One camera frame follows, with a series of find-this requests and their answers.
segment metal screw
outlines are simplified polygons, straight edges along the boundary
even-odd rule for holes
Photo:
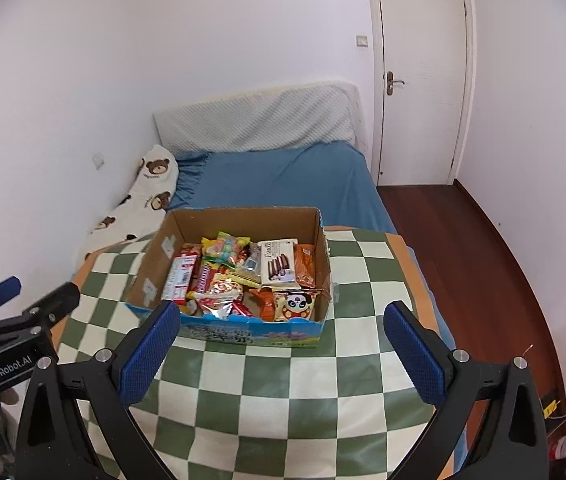
[[[45,370],[50,364],[52,364],[52,358],[44,356],[38,360],[36,366],[38,366],[41,370]]]
[[[112,358],[112,351],[109,348],[101,348],[95,354],[96,361],[100,363],[105,363]]]
[[[466,363],[470,360],[470,355],[465,350],[461,350],[460,348],[452,352],[452,357],[460,363]]]
[[[524,370],[525,368],[527,368],[527,361],[525,361],[525,359],[522,357],[514,357],[514,366],[516,368]]]

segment wall outlet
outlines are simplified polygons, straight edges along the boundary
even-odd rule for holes
[[[92,157],[92,162],[94,163],[94,168],[96,168],[96,170],[100,170],[100,168],[105,165],[105,158],[103,158],[102,153],[96,153]]]

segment white door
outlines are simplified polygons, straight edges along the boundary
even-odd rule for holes
[[[466,70],[464,0],[380,0],[385,92],[380,186],[446,184]],[[394,80],[388,95],[387,73]]]

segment checkered tablecloth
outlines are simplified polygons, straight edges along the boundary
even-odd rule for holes
[[[412,297],[385,234],[326,232],[338,298],[315,349],[177,337],[130,412],[179,480],[385,480],[431,418],[383,333],[383,311]],[[95,262],[61,338],[61,362],[115,348],[138,318],[120,300],[148,240]],[[88,433],[122,474],[89,405]]]

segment reddish brown floor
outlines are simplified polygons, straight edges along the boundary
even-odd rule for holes
[[[397,231],[416,253],[457,348],[475,359],[507,362],[530,344],[541,397],[562,379],[540,307],[518,264],[476,203],[454,186],[380,187]],[[471,442],[482,408],[468,422]]]

